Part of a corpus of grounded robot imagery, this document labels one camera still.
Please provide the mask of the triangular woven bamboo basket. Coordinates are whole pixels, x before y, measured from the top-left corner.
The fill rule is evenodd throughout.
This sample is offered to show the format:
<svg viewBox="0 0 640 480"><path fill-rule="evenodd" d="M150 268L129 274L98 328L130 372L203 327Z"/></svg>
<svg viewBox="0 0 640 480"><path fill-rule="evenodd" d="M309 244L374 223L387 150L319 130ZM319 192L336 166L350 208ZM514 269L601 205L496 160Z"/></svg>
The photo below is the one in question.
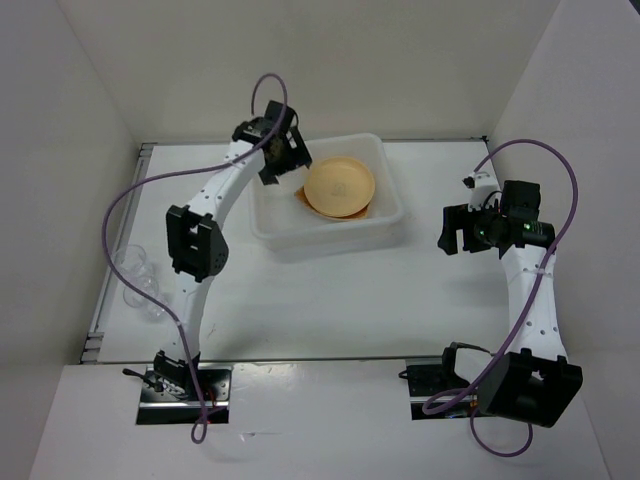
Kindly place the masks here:
<svg viewBox="0 0 640 480"><path fill-rule="evenodd" d="M303 206L304 206L308 211L310 211L312 214L314 214L314 213L311 211L311 209L310 209L310 207L311 207L312 205L311 205L311 203L308 201L308 199L307 199L307 197L306 197L306 195L305 195L305 193L304 193L304 188L303 188L303 187L299 188L299 189L294 193L294 196L295 196L295 198L296 198L296 199L297 199L297 200L298 200L298 201L299 201L299 202L300 202L300 203L301 203L301 204L302 204L302 205L303 205Z"/></svg>

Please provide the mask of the yellow bear plate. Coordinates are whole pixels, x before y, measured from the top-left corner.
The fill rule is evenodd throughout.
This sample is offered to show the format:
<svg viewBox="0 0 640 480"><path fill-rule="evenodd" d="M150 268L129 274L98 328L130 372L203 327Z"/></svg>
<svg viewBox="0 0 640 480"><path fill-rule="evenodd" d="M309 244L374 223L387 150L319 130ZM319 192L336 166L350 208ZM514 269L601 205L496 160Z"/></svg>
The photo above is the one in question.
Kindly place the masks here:
<svg viewBox="0 0 640 480"><path fill-rule="evenodd" d="M351 215L346 215L346 216L328 215L328 214L322 213L321 211L319 211L318 209L314 208L313 206L311 206L310 209L314 214L319 215L320 217L323 217L323 218L326 218L326 219L329 219L329 220L332 220L332 221L346 222L346 221L367 219L369 217L370 206L367 205L366 207L364 207L363 209L359 210L358 212L355 212L355 213L353 213Z"/></svg>
<svg viewBox="0 0 640 480"><path fill-rule="evenodd" d="M337 156L315 164L303 184L309 204L320 214L346 218L365 209L373 199L376 181L360 160Z"/></svg>

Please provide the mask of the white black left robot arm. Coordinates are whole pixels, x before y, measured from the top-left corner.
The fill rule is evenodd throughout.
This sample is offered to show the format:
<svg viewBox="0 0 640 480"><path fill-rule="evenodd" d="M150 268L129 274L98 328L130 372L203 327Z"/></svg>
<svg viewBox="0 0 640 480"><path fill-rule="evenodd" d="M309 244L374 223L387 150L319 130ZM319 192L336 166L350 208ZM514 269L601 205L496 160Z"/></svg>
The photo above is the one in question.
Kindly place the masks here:
<svg viewBox="0 0 640 480"><path fill-rule="evenodd" d="M232 206L254 178L272 185L286 173L311 166L297 121L294 109L270 101L262 116L236 128L221 169L189 202L166 213L168 253L177 274L171 310L182 332L156 353L153 372L176 399L193 399L199 387L199 375L189 366L199 362L206 297L228 260L222 228Z"/></svg>

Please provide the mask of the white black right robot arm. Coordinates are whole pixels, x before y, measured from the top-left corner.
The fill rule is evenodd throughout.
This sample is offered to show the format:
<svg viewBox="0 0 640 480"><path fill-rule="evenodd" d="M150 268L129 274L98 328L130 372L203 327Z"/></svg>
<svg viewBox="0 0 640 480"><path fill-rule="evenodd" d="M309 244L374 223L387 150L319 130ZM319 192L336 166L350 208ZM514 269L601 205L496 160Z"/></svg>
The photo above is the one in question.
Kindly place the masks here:
<svg viewBox="0 0 640 480"><path fill-rule="evenodd" d="M443 352L439 384L450 393L474 385L484 415L550 428L578 393L583 375L569 362L559 333L551 249L555 230L538 219L540 187L523 181L499 184L486 172L463 183L470 200L444 208L438 246L448 255L497 249L515 336L502 355L452 343Z"/></svg>

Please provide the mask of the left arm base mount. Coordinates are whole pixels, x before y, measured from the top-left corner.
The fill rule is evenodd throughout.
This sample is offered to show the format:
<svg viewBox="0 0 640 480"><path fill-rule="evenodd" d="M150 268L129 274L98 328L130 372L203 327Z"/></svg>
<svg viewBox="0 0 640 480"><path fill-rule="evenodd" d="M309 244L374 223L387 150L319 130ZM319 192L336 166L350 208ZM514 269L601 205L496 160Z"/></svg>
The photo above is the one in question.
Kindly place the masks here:
<svg viewBox="0 0 640 480"><path fill-rule="evenodd" d="M147 366L143 373L130 368L124 368L122 373L142 382L137 425L193 424L200 417L200 402L193 388L183 391L170 386L159 379L151 366ZM200 365L197 377L208 413L207 423L227 424L232 368L204 363Z"/></svg>

